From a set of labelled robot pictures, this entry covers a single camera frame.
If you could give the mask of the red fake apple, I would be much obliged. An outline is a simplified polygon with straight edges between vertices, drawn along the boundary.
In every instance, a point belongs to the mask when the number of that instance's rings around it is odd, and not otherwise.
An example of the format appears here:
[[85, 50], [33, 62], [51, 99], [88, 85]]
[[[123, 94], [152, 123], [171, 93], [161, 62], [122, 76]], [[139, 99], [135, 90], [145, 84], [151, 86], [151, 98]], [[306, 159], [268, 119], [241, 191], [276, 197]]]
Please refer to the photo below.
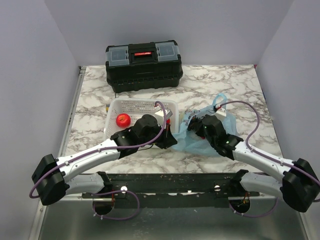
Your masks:
[[128, 128], [131, 124], [131, 117], [126, 113], [121, 113], [116, 117], [115, 123], [120, 128]]

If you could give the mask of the light blue plastic bag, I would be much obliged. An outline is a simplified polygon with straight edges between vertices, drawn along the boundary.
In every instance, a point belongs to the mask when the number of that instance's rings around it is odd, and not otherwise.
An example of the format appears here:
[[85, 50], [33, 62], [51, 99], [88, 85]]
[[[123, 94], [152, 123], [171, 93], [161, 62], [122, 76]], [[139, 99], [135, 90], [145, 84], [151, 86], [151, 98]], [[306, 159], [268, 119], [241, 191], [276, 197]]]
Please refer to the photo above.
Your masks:
[[[233, 159], [233, 150], [236, 145], [242, 141], [238, 136], [236, 129], [236, 118], [226, 110], [224, 103], [227, 102], [227, 97], [223, 93], [219, 93], [213, 100], [212, 104], [200, 110], [186, 110], [182, 117], [182, 122], [179, 126], [179, 132], [173, 136], [177, 140], [177, 144], [172, 148], [176, 151], [186, 152], [195, 155], [203, 155], [207, 157], [227, 157]], [[204, 117], [205, 115], [214, 116], [216, 107], [221, 106], [226, 110], [226, 117], [222, 120], [225, 130], [225, 140], [222, 146], [212, 147], [206, 139], [198, 137], [192, 131], [188, 131], [188, 125], [193, 117]]]

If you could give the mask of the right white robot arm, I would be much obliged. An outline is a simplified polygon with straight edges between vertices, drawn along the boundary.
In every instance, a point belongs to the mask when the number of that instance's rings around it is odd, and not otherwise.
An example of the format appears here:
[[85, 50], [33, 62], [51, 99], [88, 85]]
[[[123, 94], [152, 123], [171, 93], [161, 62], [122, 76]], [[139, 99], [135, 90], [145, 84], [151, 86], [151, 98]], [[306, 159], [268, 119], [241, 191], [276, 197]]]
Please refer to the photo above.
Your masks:
[[230, 183], [230, 191], [241, 196], [245, 192], [260, 192], [283, 200], [292, 209], [305, 213], [320, 193], [320, 181], [310, 163], [276, 157], [255, 150], [241, 137], [226, 132], [216, 115], [193, 116], [187, 127], [206, 139], [210, 148], [220, 156], [246, 163], [265, 174], [245, 172]]

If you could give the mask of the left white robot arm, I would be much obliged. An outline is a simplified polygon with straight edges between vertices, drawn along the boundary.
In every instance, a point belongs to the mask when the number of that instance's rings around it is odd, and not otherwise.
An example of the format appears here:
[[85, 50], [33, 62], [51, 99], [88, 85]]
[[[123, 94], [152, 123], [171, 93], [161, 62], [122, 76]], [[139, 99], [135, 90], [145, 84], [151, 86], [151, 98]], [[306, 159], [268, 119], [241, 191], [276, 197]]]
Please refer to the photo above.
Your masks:
[[52, 205], [67, 195], [72, 189], [71, 181], [87, 170], [132, 155], [146, 145], [167, 149], [176, 144], [167, 123], [159, 124], [153, 115], [144, 114], [133, 126], [73, 156], [43, 156], [31, 176], [29, 197], [39, 198], [44, 206]]

